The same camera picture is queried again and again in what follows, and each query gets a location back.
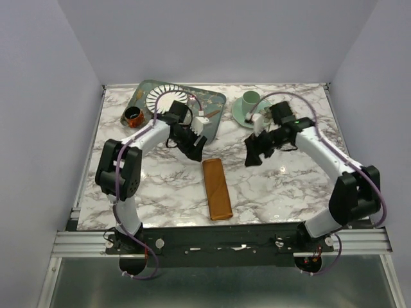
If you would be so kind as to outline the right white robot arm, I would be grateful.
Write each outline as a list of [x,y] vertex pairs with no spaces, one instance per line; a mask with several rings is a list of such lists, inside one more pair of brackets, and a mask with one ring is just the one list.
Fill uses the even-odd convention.
[[253,133],[245,139],[245,166],[260,166],[276,149],[291,144],[307,154],[333,182],[328,207],[297,227],[295,243],[305,252],[319,243],[319,238],[337,231],[352,221],[375,214],[381,209],[380,172],[351,160],[320,133],[308,117],[296,118],[288,102],[272,105],[270,113],[277,129],[267,131],[261,114],[247,114],[246,123]]

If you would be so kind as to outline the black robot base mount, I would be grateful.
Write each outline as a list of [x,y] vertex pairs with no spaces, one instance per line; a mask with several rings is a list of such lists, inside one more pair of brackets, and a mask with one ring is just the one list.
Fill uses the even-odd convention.
[[136,265],[161,268],[279,266],[332,252],[325,237],[301,235],[298,223],[141,228],[139,245],[118,231],[109,235],[106,254],[130,258]]

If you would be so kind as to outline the gold spoon with flower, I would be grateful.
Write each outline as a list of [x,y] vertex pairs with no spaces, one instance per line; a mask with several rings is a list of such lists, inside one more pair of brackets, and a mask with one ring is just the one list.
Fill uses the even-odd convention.
[[271,122],[272,120],[272,113],[268,107],[261,109],[259,113],[263,116],[263,120],[266,123]]

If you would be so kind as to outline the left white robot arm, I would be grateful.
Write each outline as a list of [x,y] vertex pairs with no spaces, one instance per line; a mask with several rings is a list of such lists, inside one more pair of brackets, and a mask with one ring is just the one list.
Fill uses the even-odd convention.
[[200,162],[207,137],[202,135],[209,119],[199,111],[184,124],[191,109],[174,101],[170,109],[154,113],[146,126],[137,133],[116,141],[105,142],[96,170],[95,182],[113,204],[116,230],[123,235],[120,245],[128,253],[136,253],[142,247],[142,237],[137,234],[142,227],[136,211],[135,193],[141,182],[143,157],[158,144],[173,141],[188,159]]

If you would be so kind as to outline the orange-brown cloth napkin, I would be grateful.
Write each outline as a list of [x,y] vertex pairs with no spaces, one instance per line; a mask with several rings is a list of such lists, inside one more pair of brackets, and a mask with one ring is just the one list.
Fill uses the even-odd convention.
[[222,161],[219,158],[205,160],[202,162],[202,169],[210,219],[218,221],[232,218],[231,201]]

